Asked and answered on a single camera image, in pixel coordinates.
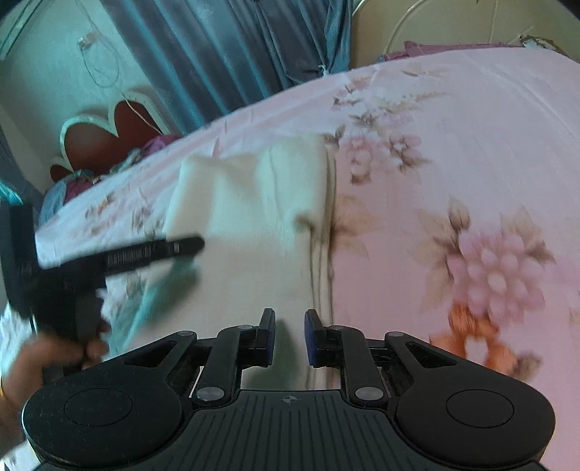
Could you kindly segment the person's left hand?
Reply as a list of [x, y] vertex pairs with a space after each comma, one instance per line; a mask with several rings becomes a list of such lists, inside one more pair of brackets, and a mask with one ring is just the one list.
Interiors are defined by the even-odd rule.
[[43, 372], [64, 366], [87, 369], [100, 363], [109, 351], [102, 335], [109, 332], [110, 325], [100, 320], [96, 336], [85, 345], [48, 334], [36, 335], [22, 345], [8, 374], [1, 378], [1, 455], [24, 440], [22, 408], [43, 386]]

